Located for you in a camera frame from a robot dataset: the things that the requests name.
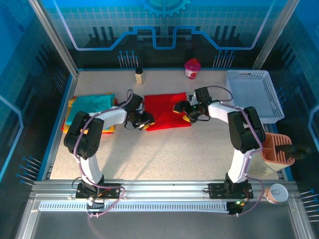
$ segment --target paper cup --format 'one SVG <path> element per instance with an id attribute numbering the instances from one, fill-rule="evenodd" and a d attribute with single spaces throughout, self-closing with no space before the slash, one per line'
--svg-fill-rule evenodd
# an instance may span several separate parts
<path id="1" fill-rule="evenodd" d="M 275 183 L 264 190 L 264 197 L 272 204 L 282 203 L 288 199 L 288 190 L 283 185 Z"/>
<path id="2" fill-rule="evenodd" d="M 197 73 L 198 73 L 198 71 L 191 71 L 191 70 L 187 70 L 187 69 L 185 69 L 185 72 L 186 72 L 186 77 L 189 79 L 192 79 L 192 80 L 194 80 L 196 78 Z"/>

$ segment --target white vent grille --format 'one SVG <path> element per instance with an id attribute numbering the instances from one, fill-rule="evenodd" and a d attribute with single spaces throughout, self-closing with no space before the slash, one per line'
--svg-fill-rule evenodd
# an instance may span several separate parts
<path id="1" fill-rule="evenodd" d="M 105 209 L 113 202 L 105 202 Z M 86 211 L 86 202 L 41 202 L 41 211 Z M 227 213 L 226 202 L 119 202 L 114 212 L 217 212 Z"/>

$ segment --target gear logo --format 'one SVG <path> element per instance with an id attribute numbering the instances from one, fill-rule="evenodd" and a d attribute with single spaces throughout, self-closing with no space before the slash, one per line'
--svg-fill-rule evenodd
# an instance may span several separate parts
<path id="1" fill-rule="evenodd" d="M 180 10 L 185 10 L 190 0 L 140 0 L 140 3 L 150 14 L 154 13 L 157 17 L 172 17 L 174 13 L 179 14 Z"/>

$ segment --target blue frame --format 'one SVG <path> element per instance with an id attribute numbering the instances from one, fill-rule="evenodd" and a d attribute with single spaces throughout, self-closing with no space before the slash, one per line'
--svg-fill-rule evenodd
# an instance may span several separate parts
<path id="1" fill-rule="evenodd" d="M 48 159 L 49 159 L 49 154 L 50 154 L 50 151 L 51 151 L 51 148 L 52 148 L 52 145 L 53 145 L 53 140 L 54 140 L 55 134 L 56 134 L 56 132 L 58 130 L 58 127 L 59 127 L 60 118 L 62 117 L 63 108 L 64 108 L 64 105 L 65 105 L 65 102 L 68 100 L 67 99 L 67 95 L 68 95 L 68 92 L 70 90 L 70 86 L 71 86 L 72 80 L 73 80 L 73 77 L 72 77 L 72 75 L 70 75 L 68 83 L 67 83 L 65 91 L 64 91 L 64 94 L 63 94 L 63 98 L 62 98 L 62 101 L 61 101 L 61 104 L 60 104 L 60 108 L 59 108 L 58 114 L 57 114 L 56 119 L 55 119 L 55 123 L 54 123 L 53 129 L 52 129 L 52 132 L 51 132 L 51 136 L 50 136 L 50 139 L 49 139 L 49 143 L 48 143 L 48 146 L 46 147 L 46 151 L 45 151 L 45 154 L 44 154 L 44 157 L 43 157 L 43 161 L 42 161 L 42 164 L 41 164 L 41 167 L 40 167 L 40 171 L 39 171 L 39 174 L 38 174 L 38 177 L 37 177 L 37 181 L 42 181 L 42 176 L 44 174 L 45 167 L 46 167 L 46 164 L 47 164 Z"/>

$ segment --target teal cloth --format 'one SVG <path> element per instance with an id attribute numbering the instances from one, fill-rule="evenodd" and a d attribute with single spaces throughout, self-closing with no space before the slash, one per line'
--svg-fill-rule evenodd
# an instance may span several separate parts
<path id="1" fill-rule="evenodd" d="M 69 117 L 66 119 L 66 124 L 71 125 L 75 115 L 79 111 L 86 113 L 96 113 L 107 110 L 113 106 L 115 95 L 101 95 L 101 96 L 78 96 L 72 104 L 72 109 Z"/>

